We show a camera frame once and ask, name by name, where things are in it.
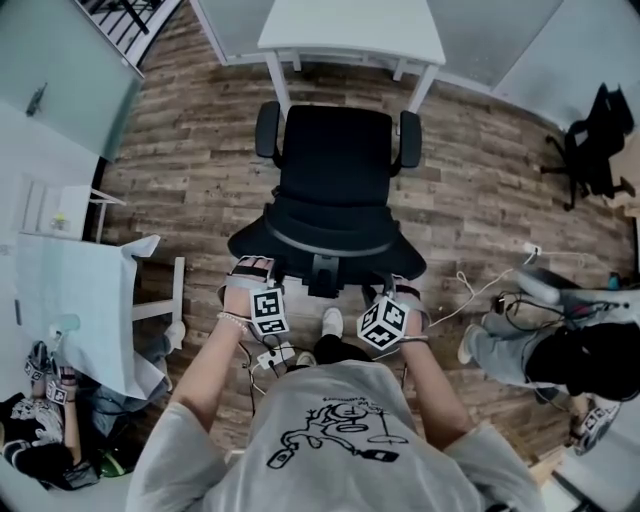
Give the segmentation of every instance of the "glass door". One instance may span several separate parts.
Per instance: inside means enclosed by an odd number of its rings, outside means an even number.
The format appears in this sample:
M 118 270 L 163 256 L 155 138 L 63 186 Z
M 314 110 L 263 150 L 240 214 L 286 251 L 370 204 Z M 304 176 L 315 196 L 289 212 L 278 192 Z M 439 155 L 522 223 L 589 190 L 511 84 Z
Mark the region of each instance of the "glass door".
M 143 77 L 75 0 L 0 0 L 0 100 L 113 160 Z

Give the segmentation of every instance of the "white desk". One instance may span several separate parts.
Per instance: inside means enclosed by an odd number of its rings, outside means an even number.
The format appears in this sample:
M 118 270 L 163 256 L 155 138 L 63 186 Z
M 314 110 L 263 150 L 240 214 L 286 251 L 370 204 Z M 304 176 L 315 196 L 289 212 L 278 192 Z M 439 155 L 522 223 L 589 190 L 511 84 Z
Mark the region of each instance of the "white desk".
M 19 234 L 15 285 L 22 328 L 31 339 L 48 341 L 52 324 L 77 315 L 79 328 L 59 347 L 64 359 L 118 393 L 146 398 L 163 373 L 134 351 L 133 322 L 166 313 L 173 321 L 182 317 L 184 258 L 176 258 L 171 300 L 132 307 L 133 256 L 150 256 L 159 240 L 152 235 L 113 247 Z
M 398 58 L 394 80 L 408 60 L 425 65 L 407 110 L 417 112 L 429 86 L 445 63 L 444 52 L 426 0 L 275 0 L 258 48 L 266 60 L 280 108 L 286 118 L 291 100 L 279 51 L 351 50 Z

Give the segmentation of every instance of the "desk leg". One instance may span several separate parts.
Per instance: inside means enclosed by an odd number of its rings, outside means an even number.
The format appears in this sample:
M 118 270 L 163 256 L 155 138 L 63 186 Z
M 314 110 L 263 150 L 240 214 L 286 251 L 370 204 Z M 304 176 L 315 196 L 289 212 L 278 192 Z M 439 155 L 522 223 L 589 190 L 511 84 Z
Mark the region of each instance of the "desk leg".
M 409 112 L 413 112 L 414 114 L 418 112 L 420 105 L 424 101 L 424 97 L 427 95 L 427 91 L 431 86 L 431 82 L 436 77 L 436 73 L 438 72 L 438 66 L 433 64 L 427 64 L 420 75 L 420 79 L 416 84 L 416 88 L 413 90 L 413 94 L 411 95 L 411 99 L 409 100 L 409 106 L 407 110 Z
M 292 48 L 291 54 L 293 55 L 293 70 L 295 72 L 302 71 L 302 64 L 300 63 L 300 54 L 298 53 L 298 50 Z
M 267 66 L 269 67 L 269 74 L 271 75 L 271 81 L 273 82 L 273 88 L 276 91 L 276 96 L 280 102 L 280 110 L 282 116 L 287 119 L 287 114 L 291 108 L 291 99 L 289 98 L 289 91 L 287 90 L 287 83 L 284 81 L 284 73 L 282 72 L 282 64 L 278 58 L 278 54 L 275 51 L 268 52 L 266 54 Z
M 402 80 L 402 72 L 404 71 L 404 67 L 407 65 L 407 59 L 399 59 L 398 65 L 396 66 L 396 71 L 393 73 L 393 81 L 399 82 Z

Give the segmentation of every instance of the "shoe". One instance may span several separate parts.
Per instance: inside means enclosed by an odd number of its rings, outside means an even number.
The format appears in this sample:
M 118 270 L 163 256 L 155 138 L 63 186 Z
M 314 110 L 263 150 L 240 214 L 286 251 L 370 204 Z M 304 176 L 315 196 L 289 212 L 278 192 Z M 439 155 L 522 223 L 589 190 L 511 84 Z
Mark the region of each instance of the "shoe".
M 296 366 L 318 366 L 318 361 L 311 352 L 305 351 L 298 356 Z
M 340 310 L 338 308 L 327 309 L 322 316 L 322 335 L 333 334 L 342 338 L 342 331 L 344 331 L 344 321 Z
M 464 331 L 464 336 L 462 336 L 462 341 L 460 342 L 460 346 L 458 347 L 458 361 L 462 364 L 469 364 L 473 359 L 473 356 L 469 352 L 467 348 L 467 342 L 476 334 L 480 334 L 485 332 L 485 330 L 476 324 L 471 324 L 467 327 L 467 330 Z
M 171 351 L 174 349 L 182 348 L 182 340 L 184 339 L 185 334 L 187 334 L 187 328 L 181 320 L 177 322 L 173 322 L 166 331 L 164 331 L 164 335 L 169 340 L 171 344 Z

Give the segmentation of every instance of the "chair backrest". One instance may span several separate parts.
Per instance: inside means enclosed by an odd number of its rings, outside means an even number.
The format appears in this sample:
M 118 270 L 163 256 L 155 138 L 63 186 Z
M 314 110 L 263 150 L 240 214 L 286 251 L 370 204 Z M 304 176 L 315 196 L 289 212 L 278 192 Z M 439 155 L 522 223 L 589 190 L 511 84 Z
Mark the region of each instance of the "chair backrest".
M 602 84 L 589 117 L 585 120 L 588 138 L 583 143 L 582 151 L 588 159 L 608 159 L 624 147 L 624 130 L 620 125 L 618 112 L 621 107 L 619 98 L 615 105 L 616 111 L 613 109 L 607 86 Z
M 287 116 L 280 193 L 328 206 L 384 206 L 391 178 L 391 117 L 296 105 Z

